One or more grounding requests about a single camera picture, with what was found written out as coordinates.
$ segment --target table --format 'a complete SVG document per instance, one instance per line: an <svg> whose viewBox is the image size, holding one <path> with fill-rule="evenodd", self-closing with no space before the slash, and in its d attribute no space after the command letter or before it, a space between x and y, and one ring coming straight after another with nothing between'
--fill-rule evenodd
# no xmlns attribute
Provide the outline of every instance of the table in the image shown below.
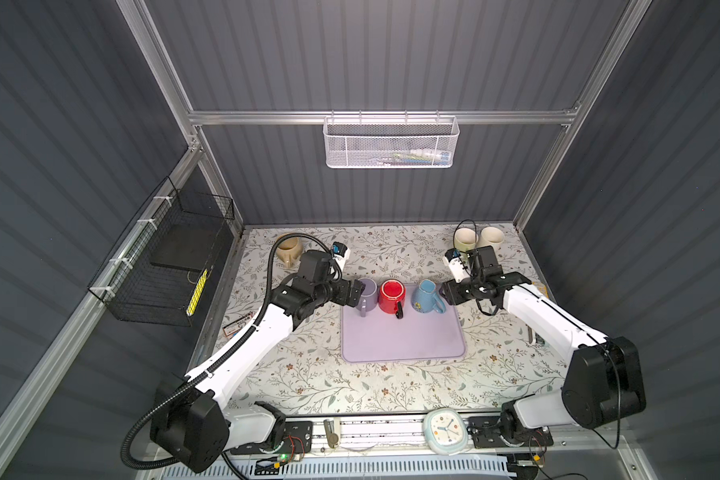
<svg viewBox="0 0 720 480"><path fill-rule="evenodd" d="M534 282L538 274L511 224L500 228L505 241L498 258L505 272L519 271ZM259 308L266 282L266 258L275 239L288 232L315 235L352 249L345 278L369 276L439 283L450 278L442 263L455 225L332 226L265 228L250 231L222 324ZM305 250L318 248L304 240ZM285 270L276 259L273 284ZM270 351L236 390L230 406L264 401L287 415L336 412L421 412L450 406L497 408L529 393L560 388L567 365L544 345L528 343L517 317L478 312L474 302L457 307L467 353L460 360L349 364L342 359L340 309L327 304ZM227 341L220 332L215 350Z"/></svg>

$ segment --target purple tray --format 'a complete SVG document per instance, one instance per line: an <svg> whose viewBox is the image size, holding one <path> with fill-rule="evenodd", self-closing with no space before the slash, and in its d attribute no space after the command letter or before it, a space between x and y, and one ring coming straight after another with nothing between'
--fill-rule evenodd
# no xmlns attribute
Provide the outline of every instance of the purple tray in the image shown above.
<svg viewBox="0 0 720 480"><path fill-rule="evenodd" d="M445 313L420 313L411 306L416 283L405 284L403 318L378 306L360 317L342 307L342 357L348 363L403 362L457 359L467 352L456 308L445 303Z"/></svg>

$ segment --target purple mug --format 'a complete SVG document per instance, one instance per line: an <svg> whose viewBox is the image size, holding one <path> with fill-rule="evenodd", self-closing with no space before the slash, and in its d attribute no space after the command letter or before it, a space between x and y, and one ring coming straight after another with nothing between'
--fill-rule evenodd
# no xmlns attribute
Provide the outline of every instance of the purple mug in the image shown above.
<svg viewBox="0 0 720 480"><path fill-rule="evenodd" d="M360 294L360 301L355 307L360 312L360 316L365 318L365 313L370 312L378 305L378 292L376 282L369 278L361 278L361 282L365 284L365 289Z"/></svg>

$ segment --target blue mug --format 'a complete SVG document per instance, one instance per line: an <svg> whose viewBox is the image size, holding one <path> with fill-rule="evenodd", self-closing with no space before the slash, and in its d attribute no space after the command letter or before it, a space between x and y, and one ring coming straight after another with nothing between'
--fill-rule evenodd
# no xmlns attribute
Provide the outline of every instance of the blue mug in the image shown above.
<svg viewBox="0 0 720 480"><path fill-rule="evenodd" d="M432 280L422 280L418 284L418 288L411 295L411 306L421 313L430 313L432 310L445 313L445 304L438 296L437 286Z"/></svg>

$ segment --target beige mug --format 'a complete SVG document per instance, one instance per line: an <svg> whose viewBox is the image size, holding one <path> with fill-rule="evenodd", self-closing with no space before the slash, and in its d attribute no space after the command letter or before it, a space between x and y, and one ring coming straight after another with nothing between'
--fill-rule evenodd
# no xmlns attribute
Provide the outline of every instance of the beige mug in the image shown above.
<svg viewBox="0 0 720 480"><path fill-rule="evenodd" d="M297 236L284 240L277 246L277 257L286 266L291 268L296 263L298 258L302 255L304 247L302 241Z"/></svg>
<svg viewBox="0 0 720 480"><path fill-rule="evenodd" d="M454 246L460 252L469 252L470 250L474 250L477 244L478 232L463 226L456 230L456 233L454 234Z"/></svg>
<svg viewBox="0 0 720 480"><path fill-rule="evenodd" d="M478 248L481 246L492 246L494 252L498 253L501 244L504 242L504 232L495 226L486 226L480 232L480 240L478 240Z"/></svg>

